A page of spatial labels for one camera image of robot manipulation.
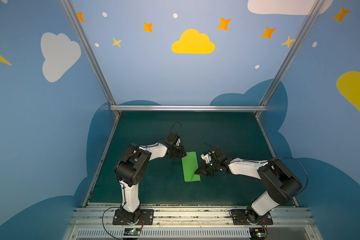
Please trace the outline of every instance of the yellow cloud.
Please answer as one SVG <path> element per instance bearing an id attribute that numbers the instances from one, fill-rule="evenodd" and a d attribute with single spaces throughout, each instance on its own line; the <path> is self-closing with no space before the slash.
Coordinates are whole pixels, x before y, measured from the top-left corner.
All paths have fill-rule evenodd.
<path id="1" fill-rule="evenodd" d="M 360 72 L 347 72 L 337 80 L 337 89 L 360 111 Z"/>
<path id="2" fill-rule="evenodd" d="M 172 44 L 175 53 L 211 53 L 215 45 L 209 41 L 208 35 L 199 33 L 195 29 L 185 30 L 180 36 L 180 41 Z"/>

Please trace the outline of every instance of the robotic arm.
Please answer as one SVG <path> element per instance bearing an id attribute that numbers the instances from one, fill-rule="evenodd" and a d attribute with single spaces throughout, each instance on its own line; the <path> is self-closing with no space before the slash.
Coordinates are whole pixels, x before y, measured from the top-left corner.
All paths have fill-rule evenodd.
<path id="1" fill-rule="evenodd" d="M 203 163 L 195 174 L 213 176 L 221 171 L 227 174 L 246 175 L 260 179 L 266 191 L 243 211 L 232 210 L 232 218 L 241 224 L 269 222 L 269 211 L 278 205 L 286 205 L 302 188 L 301 181 L 280 159 L 250 161 L 228 159 L 219 147 L 202 155 Z"/>
<path id="2" fill-rule="evenodd" d="M 153 145 L 138 146 L 130 144 L 121 156 L 114 168 L 121 189 L 123 202 L 121 210 L 115 213 L 115 219 L 119 218 L 122 223 L 134 225 L 140 217 L 139 182 L 145 174 L 148 162 L 168 155 L 170 159 L 185 157 L 184 147 L 180 136 L 169 132 L 163 142 Z"/>

